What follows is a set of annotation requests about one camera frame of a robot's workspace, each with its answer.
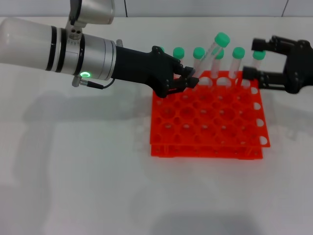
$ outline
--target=black cable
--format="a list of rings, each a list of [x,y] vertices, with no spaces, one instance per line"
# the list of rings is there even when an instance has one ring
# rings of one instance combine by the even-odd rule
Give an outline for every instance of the black cable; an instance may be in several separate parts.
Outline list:
[[[112,86],[112,84],[113,84],[114,82],[115,82],[115,78],[113,78],[113,79],[112,79],[112,82],[110,82],[108,85],[102,86],[102,85],[100,85],[100,84],[98,84],[98,83],[88,81],[88,82],[87,82],[87,87],[91,87],[91,88],[96,88],[96,89],[103,90],[103,89],[106,89],[106,88]]]

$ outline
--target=test tube rack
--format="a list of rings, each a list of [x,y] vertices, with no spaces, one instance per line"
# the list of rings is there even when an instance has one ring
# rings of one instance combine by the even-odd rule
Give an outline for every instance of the test tube rack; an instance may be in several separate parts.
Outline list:
[[[156,157],[262,159],[270,147],[257,81],[205,71],[197,85],[162,99],[153,94],[151,155]]]

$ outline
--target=green cap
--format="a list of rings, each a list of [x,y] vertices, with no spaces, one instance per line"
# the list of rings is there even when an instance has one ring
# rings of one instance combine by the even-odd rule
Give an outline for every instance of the green cap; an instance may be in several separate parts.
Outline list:
[[[245,56],[245,49],[242,47],[236,47],[233,51],[233,57],[235,59],[242,59]]]
[[[182,47],[177,47],[177,48],[175,48],[174,51],[173,51],[173,56],[174,56],[176,59],[181,60],[181,59],[184,58],[184,56],[185,56],[185,50],[184,50]]]
[[[226,47],[230,43],[230,38],[225,33],[218,33],[215,37],[215,42],[220,47]]]
[[[194,58],[200,60],[205,54],[205,50],[202,47],[196,47],[194,49]]]
[[[265,57],[266,52],[265,51],[255,51],[253,53],[253,58],[256,60],[263,60]]]
[[[212,55],[215,55],[219,51],[219,48],[215,48],[212,52]],[[221,60],[224,57],[224,49],[215,57],[216,60]]]

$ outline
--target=test tube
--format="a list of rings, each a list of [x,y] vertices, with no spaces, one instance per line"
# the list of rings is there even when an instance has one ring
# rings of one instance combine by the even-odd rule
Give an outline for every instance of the test tube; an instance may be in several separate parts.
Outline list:
[[[253,53],[253,61],[252,61],[252,67],[259,69],[262,60],[265,57],[266,52],[265,51],[255,51]]]
[[[185,57],[185,50],[182,47],[177,47],[173,50],[173,57],[180,60],[182,63],[183,58]],[[179,78],[180,75],[175,74],[174,78]]]
[[[196,47],[194,49],[194,68],[198,67],[202,57],[205,54],[205,50],[202,47]]]
[[[236,47],[233,51],[233,61],[231,63],[228,77],[235,79],[241,64],[241,60],[245,56],[245,49],[242,47]]]
[[[216,53],[217,53],[217,50],[215,49],[213,51],[213,55],[215,55]],[[223,57],[224,57],[224,49],[222,49],[220,54],[218,54],[213,60],[212,68],[211,68],[211,78],[218,78],[220,67],[221,67],[221,60],[223,59]]]
[[[209,69],[215,55],[212,55],[214,49],[217,50],[216,55],[218,55],[223,48],[225,48],[230,43],[230,38],[224,33],[218,33],[215,37],[214,43],[211,47],[206,51],[205,55],[201,59],[199,65],[195,68],[196,73],[194,77],[200,77],[205,70]]]

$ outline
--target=white table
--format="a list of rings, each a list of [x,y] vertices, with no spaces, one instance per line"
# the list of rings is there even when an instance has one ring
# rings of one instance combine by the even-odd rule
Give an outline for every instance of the white table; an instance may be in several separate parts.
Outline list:
[[[65,26],[65,18],[32,18]],[[85,33],[171,53],[226,51],[273,34],[313,42],[312,18],[116,18]],[[264,70],[285,58],[268,53]],[[262,91],[272,148],[261,161],[150,157],[150,88],[73,88],[71,76],[0,65],[1,235],[308,235],[313,230],[313,89]]]

